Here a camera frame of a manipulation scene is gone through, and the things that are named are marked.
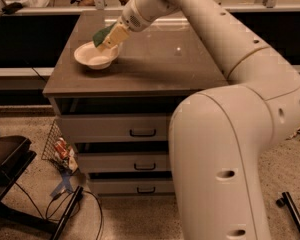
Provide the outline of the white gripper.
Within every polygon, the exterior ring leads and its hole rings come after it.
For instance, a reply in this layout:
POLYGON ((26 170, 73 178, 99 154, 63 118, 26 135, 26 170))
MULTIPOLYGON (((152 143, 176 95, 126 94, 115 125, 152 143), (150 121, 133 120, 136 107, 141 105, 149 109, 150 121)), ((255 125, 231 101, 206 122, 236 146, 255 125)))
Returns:
MULTIPOLYGON (((130 0, 122 12, 122 21, 131 31, 141 32, 153 23, 153 9, 150 0, 130 0)), ((105 30, 102 44, 107 48, 119 45, 129 37, 129 29, 116 23, 105 30)))

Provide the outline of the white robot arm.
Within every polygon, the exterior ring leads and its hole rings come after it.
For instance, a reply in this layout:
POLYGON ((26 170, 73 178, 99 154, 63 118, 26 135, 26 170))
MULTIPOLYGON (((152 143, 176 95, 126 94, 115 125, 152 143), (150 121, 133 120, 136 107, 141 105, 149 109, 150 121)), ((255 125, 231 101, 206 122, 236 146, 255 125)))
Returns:
POLYGON ((169 156, 185 240, 271 240, 258 157, 300 126, 300 74, 213 0, 130 0, 104 43, 181 10, 227 85, 174 111, 169 156))

